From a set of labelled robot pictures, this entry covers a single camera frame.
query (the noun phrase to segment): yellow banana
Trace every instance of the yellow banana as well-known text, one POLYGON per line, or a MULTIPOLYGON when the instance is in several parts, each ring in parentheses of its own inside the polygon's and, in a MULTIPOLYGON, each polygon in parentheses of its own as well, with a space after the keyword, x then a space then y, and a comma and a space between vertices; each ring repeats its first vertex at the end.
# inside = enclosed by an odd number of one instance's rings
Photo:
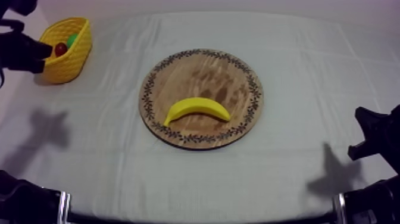
POLYGON ((190 113, 209 114, 227 122, 230 120, 229 112, 217 101, 202 97, 192 97, 183 99, 172 105, 164 121, 164 126, 168 127, 171 121, 190 113))

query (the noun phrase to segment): decorative leaf pattern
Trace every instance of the decorative leaf pattern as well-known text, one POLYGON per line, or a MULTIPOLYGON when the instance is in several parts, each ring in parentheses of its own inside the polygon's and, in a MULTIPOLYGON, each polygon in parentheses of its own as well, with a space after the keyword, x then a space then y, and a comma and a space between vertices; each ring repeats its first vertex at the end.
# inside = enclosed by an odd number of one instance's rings
POLYGON ((182 51, 180 53, 176 53, 174 55, 169 56, 162 62, 160 62, 157 66, 154 67, 152 73, 149 75, 148 80, 144 87, 144 92, 142 96, 143 106, 145 109, 145 118, 149 121, 152 121, 151 127, 154 128, 155 131, 159 133, 163 133, 167 135, 169 138, 179 138, 183 143, 194 142, 207 142, 212 143, 216 140, 225 140, 233 135, 242 134, 246 131, 247 126, 254 119, 254 114, 259 108, 259 99, 261 98, 261 90, 260 87, 256 83, 256 78, 251 73, 249 67, 238 60, 235 57, 232 57, 229 54, 222 52, 215 52, 208 49, 193 49, 188 51, 182 51), (190 57, 195 54, 203 54, 210 57, 227 60, 229 63, 234 64, 237 69, 242 70, 246 74, 247 83, 249 85, 249 92, 251 94, 250 105, 247 107, 247 113, 244 115, 244 122, 241 122, 239 126, 231 127, 229 130, 219 133, 218 135, 182 135, 179 131, 171 130, 170 127, 166 127, 162 125, 160 122, 154 121, 154 111, 153 111, 153 101, 150 96, 152 94, 152 88, 154 87, 154 80, 157 77, 157 73, 162 71, 164 68, 172 64, 175 60, 179 60, 183 57, 190 57))

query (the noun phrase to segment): plastic basket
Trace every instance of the plastic basket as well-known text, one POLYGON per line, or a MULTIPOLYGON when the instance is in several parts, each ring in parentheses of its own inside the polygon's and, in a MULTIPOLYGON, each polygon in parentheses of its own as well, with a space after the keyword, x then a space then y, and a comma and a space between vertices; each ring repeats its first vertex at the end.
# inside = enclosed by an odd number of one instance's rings
POLYGON ((64 55, 56 57, 53 51, 46 59, 42 74, 45 81, 54 84, 65 83, 79 75, 92 48, 89 20, 81 17, 61 20, 47 28, 40 38, 41 42, 54 47, 60 42, 66 43, 68 37, 74 33, 78 36, 64 55))

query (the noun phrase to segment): white tablecloth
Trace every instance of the white tablecloth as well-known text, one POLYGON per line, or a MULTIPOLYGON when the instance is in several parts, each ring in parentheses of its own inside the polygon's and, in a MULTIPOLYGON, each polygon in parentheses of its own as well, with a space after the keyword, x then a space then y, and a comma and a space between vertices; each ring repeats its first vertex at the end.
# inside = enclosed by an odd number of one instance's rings
POLYGON ((277 220, 328 211, 333 195, 395 174, 378 155, 352 163, 347 147, 363 140, 357 107, 388 113, 400 103, 399 36, 256 13, 92 21, 92 36, 76 80, 42 86, 26 74, 0 125, 0 168, 72 193, 74 211, 170 222, 277 220), (147 72, 192 48, 241 58, 264 89, 255 127, 215 151, 161 142, 138 112, 147 72))

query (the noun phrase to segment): wooden tray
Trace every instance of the wooden tray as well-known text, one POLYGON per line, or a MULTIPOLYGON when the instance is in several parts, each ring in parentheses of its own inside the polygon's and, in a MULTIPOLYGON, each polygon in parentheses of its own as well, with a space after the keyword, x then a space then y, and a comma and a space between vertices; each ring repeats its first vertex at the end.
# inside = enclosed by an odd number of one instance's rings
POLYGON ((157 137, 177 147, 209 150, 243 137, 263 108, 257 75, 240 59, 221 51, 193 49, 158 63, 143 81, 139 110, 157 137), (170 107, 189 97, 211 98, 223 105, 231 121, 191 114, 163 126, 170 107))

